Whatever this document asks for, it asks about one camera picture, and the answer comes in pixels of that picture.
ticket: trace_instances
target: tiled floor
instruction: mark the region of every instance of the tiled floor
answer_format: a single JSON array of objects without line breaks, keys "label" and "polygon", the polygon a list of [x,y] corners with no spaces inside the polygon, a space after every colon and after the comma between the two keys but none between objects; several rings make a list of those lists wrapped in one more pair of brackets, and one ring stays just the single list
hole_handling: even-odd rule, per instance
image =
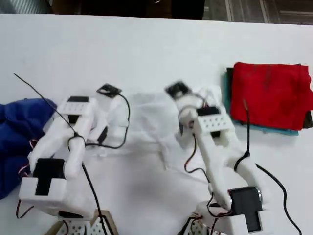
[{"label": "tiled floor", "polygon": [[[172,0],[54,0],[57,14],[123,15],[171,18]],[[313,0],[205,0],[203,20],[312,24]]]},{"label": "tiled floor", "polygon": [[313,0],[206,0],[203,19],[313,25]]}]

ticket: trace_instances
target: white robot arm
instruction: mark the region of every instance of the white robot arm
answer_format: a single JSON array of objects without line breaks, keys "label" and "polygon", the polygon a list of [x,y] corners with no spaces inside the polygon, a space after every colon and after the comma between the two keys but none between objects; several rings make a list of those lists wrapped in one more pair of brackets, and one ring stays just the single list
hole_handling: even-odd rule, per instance
[{"label": "white robot arm", "polygon": [[[211,227],[219,212],[226,210],[228,216],[219,219],[215,226],[217,231],[228,235],[272,234],[270,212],[264,207],[270,200],[269,192],[263,174],[252,157],[244,158],[236,166],[236,172],[249,186],[236,189],[226,187],[224,167],[234,169],[236,162],[247,152],[221,103],[220,88],[212,86],[195,94],[178,82],[168,87],[166,92],[174,99],[179,110],[179,122],[183,128],[177,134],[178,140],[181,146],[186,146],[194,141],[194,135],[206,166],[209,191],[219,205],[219,208],[213,209],[207,207],[207,202],[198,205],[197,212],[203,216],[204,224]],[[221,145],[216,145],[216,136]]]},{"label": "white robot arm", "polygon": [[[121,91],[106,84],[98,92],[113,89],[114,94]],[[103,96],[106,106],[114,94]],[[91,220],[94,199],[91,190],[82,190],[89,188],[81,171],[82,163],[86,142],[102,144],[104,141],[108,131],[106,120],[107,112],[96,98],[71,96],[64,100],[47,133],[28,156],[32,176],[22,179],[20,199],[60,219]],[[54,156],[62,146],[69,150],[66,160]]]}]

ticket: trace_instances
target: wire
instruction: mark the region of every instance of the wire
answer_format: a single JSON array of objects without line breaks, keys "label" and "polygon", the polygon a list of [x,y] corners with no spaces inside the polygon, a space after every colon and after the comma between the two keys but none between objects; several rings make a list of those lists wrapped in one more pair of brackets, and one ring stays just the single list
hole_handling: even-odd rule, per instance
[{"label": "wire", "polygon": [[215,218],[215,220],[213,222],[213,225],[212,225],[212,228],[211,228],[211,235],[213,235],[213,233],[214,233],[214,227],[215,227],[215,225],[216,225],[218,220],[219,220],[218,218]]},{"label": "wire", "polygon": [[86,175],[86,178],[87,178],[87,180],[88,180],[88,183],[89,183],[90,188],[91,188],[91,191],[92,191],[92,194],[93,194],[94,199],[95,199],[96,204],[97,204],[98,213],[99,213],[99,216],[100,216],[100,222],[101,222],[101,225],[102,225],[103,232],[104,232],[105,235],[108,235],[108,234],[107,234],[107,231],[106,231],[106,227],[104,226],[103,215],[102,215],[102,212],[101,212],[101,209],[100,209],[100,205],[99,205],[99,201],[98,201],[98,197],[97,197],[96,191],[95,191],[94,188],[93,188],[91,179],[90,179],[90,177],[89,177],[89,175],[88,175],[88,172],[87,172],[87,169],[86,169],[84,163],[82,163],[82,167],[83,167],[84,173],[85,173],[85,175]]},{"label": "wire", "polygon": [[68,232],[69,232],[69,226],[67,224],[67,222],[65,220],[62,220],[63,223],[65,224],[65,227],[67,228],[67,232],[64,234],[64,235],[68,235]]},{"label": "wire", "polygon": [[[246,115],[247,115],[247,150],[246,153],[237,160],[237,162],[235,163],[235,167],[234,170],[237,170],[237,167],[239,165],[239,163],[244,159],[250,156],[250,117],[249,117],[249,110],[248,110],[248,106],[246,101],[244,100],[244,106],[246,109]],[[270,173],[268,170],[264,169],[263,167],[261,167],[260,165],[256,164],[257,168],[259,168],[261,171],[263,171],[266,175],[268,175],[273,181],[275,181],[276,184],[278,184],[278,186],[281,188],[281,190],[283,191],[283,195],[284,195],[284,199],[283,199],[283,207],[284,207],[284,211],[286,214],[286,217],[288,218],[288,220],[290,221],[290,223],[298,230],[299,235],[302,235],[301,229],[298,227],[298,225],[293,221],[293,219],[290,217],[288,210],[287,210],[287,190],[284,187],[284,185],[272,174]]]},{"label": "wire", "polygon": [[298,225],[292,220],[292,218],[290,217],[288,210],[287,210],[287,191],[284,187],[284,185],[269,171],[267,171],[266,169],[264,169],[263,167],[261,167],[260,165],[256,164],[257,168],[259,168],[261,171],[263,171],[266,175],[268,175],[273,181],[276,182],[276,184],[278,184],[278,186],[282,189],[283,194],[284,194],[284,202],[283,202],[283,206],[284,206],[284,211],[285,214],[288,218],[288,220],[290,221],[290,223],[298,230],[299,235],[302,235],[301,229],[298,227]]},{"label": "wire", "polygon": [[68,125],[69,127],[73,130],[73,132],[75,133],[76,131],[74,130],[74,128],[71,126],[71,124],[69,123],[69,121],[67,121],[58,111],[56,108],[53,107],[52,104],[50,104],[50,102],[44,98],[32,85],[30,85],[28,82],[26,82],[24,79],[22,79],[20,76],[18,76],[16,73],[14,73],[14,75],[21,80],[23,83],[29,85],[31,87],[31,89],[34,90],[34,92],[36,92]]},{"label": "wire", "polygon": [[246,103],[246,100],[244,100],[244,106],[245,106],[245,110],[246,110],[246,117],[247,117],[247,145],[246,145],[246,152],[244,153],[244,155],[239,158],[234,166],[234,171],[237,172],[237,168],[239,166],[239,163],[250,156],[250,115],[249,115],[249,109],[248,109],[248,105]]},{"label": "wire", "polygon": [[19,199],[18,205],[16,206],[16,218],[17,219],[22,219],[24,218],[25,215],[28,214],[28,212],[34,208],[34,206],[31,206],[30,208],[28,208],[21,216],[19,216],[19,212],[20,212],[20,206],[21,206],[21,199]]},{"label": "wire", "polygon": [[20,168],[20,170],[18,171],[18,175],[20,175],[20,173],[23,171],[23,170],[25,170],[26,168],[28,168],[29,167],[29,164],[26,164],[25,166],[22,166],[21,168]]},{"label": "wire", "polygon": [[86,143],[85,146],[98,146],[98,147],[104,147],[104,148],[110,148],[110,149],[118,149],[118,148],[121,148],[125,144],[126,138],[127,138],[127,132],[128,132],[128,128],[129,128],[129,121],[131,118],[131,107],[130,107],[129,102],[125,96],[123,96],[122,94],[117,94],[117,95],[119,95],[120,97],[122,97],[126,101],[127,108],[128,108],[128,117],[127,117],[128,126],[126,127],[126,130],[125,130],[125,136],[124,136],[123,142],[118,146],[110,146],[110,145],[100,144],[100,143]]},{"label": "wire", "polygon": [[213,214],[211,211],[210,211],[210,204],[211,202],[213,201],[213,198],[214,198],[214,192],[211,193],[211,198],[210,200],[207,202],[206,204],[206,207],[207,207],[207,211],[209,212],[209,214],[214,217],[214,218],[223,218],[223,217],[227,217],[227,216],[230,216],[232,211],[228,211],[226,213],[219,213],[218,215],[215,215]]},{"label": "wire", "polygon": [[187,159],[187,161],[185,162],[184,169],[185,169],[185,171],[186,171],[188,174],[191,174],[191,173],[193,173],[193,172],[195,172],[195,171],[197,171],[197,170],[201,170],[201,171],[204,173],[204,175],[205,175],[206,180],[208,181],[208,183],[210,183],[210,180],[209,180],[209,178],[207,177],[207,175],[206,175],[206,173],[205,173],[205,170],[204,170],[203,168],[198,167],[198,168],[195,168],[195,169],[193,169],[193,170],[187,170],[187,165],[188,165],[188,163],[189,163],[190,160],[194,157],[194,155],[195,155],[195,153],[196,153],[196,151],[197,151],[196,136],[195,136],[195,134],[192,134],[192,136],[194,137],[194,140],[195,140],[195,147],[194,147],[194,151],[192,152],[192,154],[190,155],[190,157],[189,157],[189,158]]}]

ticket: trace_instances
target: red towel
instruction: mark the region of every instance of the red towel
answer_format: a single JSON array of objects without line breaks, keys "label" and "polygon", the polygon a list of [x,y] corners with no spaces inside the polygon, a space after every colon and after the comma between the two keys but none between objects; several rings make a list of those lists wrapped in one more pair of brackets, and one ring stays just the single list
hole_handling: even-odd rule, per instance
[{"label": "red towel", "polygon": [[308,66],[236,63],[231,116],[247,121],[246,100],[251,124],[301,130],[306,112],[313,110],[310,82]]}]

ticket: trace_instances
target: table surface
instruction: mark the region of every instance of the table surface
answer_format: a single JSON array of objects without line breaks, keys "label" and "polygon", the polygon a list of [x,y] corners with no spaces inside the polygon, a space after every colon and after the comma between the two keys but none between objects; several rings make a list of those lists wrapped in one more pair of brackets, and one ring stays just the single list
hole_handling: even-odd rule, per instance
[{"label": "table surface", "polygon": [[[312,26],[0,15],[0,103],[37,97],[14,72],[59,102],[82,90],[93,92],[105,82],[126,92],[162,91],[178,79],[219,85],[225,68],[238,61],[312,68],[312,42]],[[246,141],[245,129],[236,129]],[[313,129],[298,137],[251,131],[252,154],[285,185],[289,212],[303,234],[313,231],[312,137]],[[197,203],[209,197],[206,184],[164,171],[156,154],[110,158],[100,169],[92,169],[92,177],[102,179],[95,185],[100,205],[110,210],[121,235],[177,234]],[[283,212],[280,188],[267,181],[275,234],[297,234]],[[55,218],[33,210],[17,220],[18,190],[0,201],[2,233],[43,234]]]}]

